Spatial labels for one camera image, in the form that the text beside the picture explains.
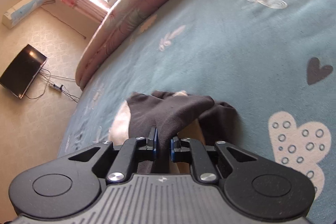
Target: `blue blanket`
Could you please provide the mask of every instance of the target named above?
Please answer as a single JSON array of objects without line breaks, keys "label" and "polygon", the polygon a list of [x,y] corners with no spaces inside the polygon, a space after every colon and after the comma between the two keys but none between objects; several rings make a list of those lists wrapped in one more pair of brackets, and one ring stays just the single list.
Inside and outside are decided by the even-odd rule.
[{"label": "blue blanket", "polygon": [[313,182],[309,219],[336,213],[336,0],[169,0],[86,86],[59,156],[107,138],[132,92],[210,95],[239,114],[236,145]]}]

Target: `metal screw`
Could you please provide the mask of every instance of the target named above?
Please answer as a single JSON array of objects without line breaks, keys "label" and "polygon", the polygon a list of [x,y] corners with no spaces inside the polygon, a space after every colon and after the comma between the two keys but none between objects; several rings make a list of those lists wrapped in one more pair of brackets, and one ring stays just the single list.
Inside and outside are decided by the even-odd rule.
[{"label": "metal screw", "polygon": [[120,181],[124,179],[124,177],[125,177],[124,174],[119,172],[114,172],[107,176],[107,178],[111,181]]},{"label": "metal screw", "polygon": [[199,178],[203,181],[214,181],[217,179],[217,176],[213,173],[204,173]]}]

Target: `flower print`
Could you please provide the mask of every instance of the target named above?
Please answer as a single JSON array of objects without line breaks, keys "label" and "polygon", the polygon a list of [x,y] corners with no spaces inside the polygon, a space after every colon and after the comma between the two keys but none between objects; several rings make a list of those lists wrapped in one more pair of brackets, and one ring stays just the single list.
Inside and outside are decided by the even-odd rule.
[{"label": "flower print", "polygon": [[133,31],[144,21],[144,19],[146,19],[146,17],[146,14],[139,8],[134,9],[126,18],[126,22],[128,24],[127,29]]},{"label": "flower print", "polygon": [[163,52],[165,50],[165,47],[171,45],[170,40],[173,39],[174,37],[178,36],[179,34],[181,34],[184,29],[185,29],[185,25],[182,25],[182,26],[178,27],[176,30],[174,30],[172,33],[170,33],[170,32],[167,33],[164,38],[161,38],[160,39],[159,50],[161,52]]},{"label": "flower print", "polygon": [[287,3],[283,0],[247,0],[254,3],[260,3],[272,9],[284,9],[287,7]]},{"label": "flower print", "polygon": [[145,30],[147,30],[156,20],[156,18],[158,17],[158,15],[153,15],[151,16],[149,19],[147,19],[141,26],[140,26],[140,30],[139,33],[143,33]]}]

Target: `power strip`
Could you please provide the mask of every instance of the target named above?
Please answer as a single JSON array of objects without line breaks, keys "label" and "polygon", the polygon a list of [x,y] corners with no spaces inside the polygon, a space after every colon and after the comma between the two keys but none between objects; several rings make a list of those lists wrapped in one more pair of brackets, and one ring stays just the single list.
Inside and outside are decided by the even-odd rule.
[{"label": "power strip", "polygon": [[56,85],[56,84],[49,83],[49,87],[51,87],[52,89],[57,90],[57,91],[59,91],[59,92],[62,92],[62,87],[63,87],[63,85],[58,86],[58,85]]}]

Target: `black monitor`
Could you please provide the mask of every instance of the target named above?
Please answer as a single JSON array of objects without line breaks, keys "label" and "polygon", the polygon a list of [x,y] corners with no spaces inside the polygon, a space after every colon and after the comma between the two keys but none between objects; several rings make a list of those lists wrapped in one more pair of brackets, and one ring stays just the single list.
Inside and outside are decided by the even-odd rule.
[{"label": "black monitor", "polygon": [[0,84],[22,99],[47,59],[37,49],[28,44],[9,64],[0,77]]}]

